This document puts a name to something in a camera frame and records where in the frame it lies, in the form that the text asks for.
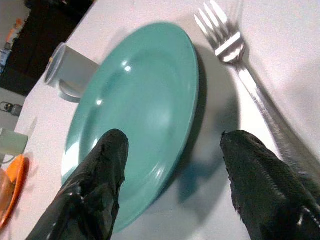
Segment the fork handle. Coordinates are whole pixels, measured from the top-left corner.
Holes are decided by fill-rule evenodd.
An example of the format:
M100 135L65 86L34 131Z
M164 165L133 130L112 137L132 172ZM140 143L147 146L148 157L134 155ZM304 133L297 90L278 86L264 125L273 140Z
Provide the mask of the fork handle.
M235 64L235 70L271 131L282 160L293 168L301 178L302 184L313 192L313 196L319 197L320 202L319 161L290 127L262 83L250 73L246 64L243 61L238 62Z

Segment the teal plate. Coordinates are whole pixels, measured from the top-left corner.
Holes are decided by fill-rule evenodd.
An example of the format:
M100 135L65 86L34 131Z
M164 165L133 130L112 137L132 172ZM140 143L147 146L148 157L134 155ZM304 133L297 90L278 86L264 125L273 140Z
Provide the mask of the teal plate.
M128 36L92 77L69 129L62 183L105 132L123 131L129 153L115 232L164 188L191 130L198 84L193 44L180 27L164 22Z

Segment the small container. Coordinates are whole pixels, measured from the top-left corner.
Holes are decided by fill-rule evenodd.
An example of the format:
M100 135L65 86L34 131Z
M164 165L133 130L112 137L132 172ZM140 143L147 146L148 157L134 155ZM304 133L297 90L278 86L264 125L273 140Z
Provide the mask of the small container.
M0 154L18 156L26 148L28 136L0 128Z

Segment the fork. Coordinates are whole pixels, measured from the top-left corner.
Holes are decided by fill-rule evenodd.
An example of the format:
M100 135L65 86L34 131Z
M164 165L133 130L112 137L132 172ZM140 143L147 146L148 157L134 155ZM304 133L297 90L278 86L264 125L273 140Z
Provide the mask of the fork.
M298 174L301 183L320 203L320 163L282 116L256 75L248 70L243 55L246 43L219 5L211 0L199 8L195 21L210 43L215 55L232 66L264 118L281 158Z

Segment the table surface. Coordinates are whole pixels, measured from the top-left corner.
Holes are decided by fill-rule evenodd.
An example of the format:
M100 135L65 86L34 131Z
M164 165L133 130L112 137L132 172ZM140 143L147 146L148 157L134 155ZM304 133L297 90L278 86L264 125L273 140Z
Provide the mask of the table surface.
M235 212L219 147L223 131L246 130L277 152L259 111L231 68L222 66L198 29L194 16L202 0L97 0L67 45L101 64L137 28L173 22L189 35L203 61L202 117L164 193L113 240L250 239ZM238 22L250 49L249 61L297 134L320 157L320 2L317 0L219 0ZM29 96L16 132L27 134L30 169L25 188L1 239L22 240L61 187L61 165L76 103L62 100L43 83Z

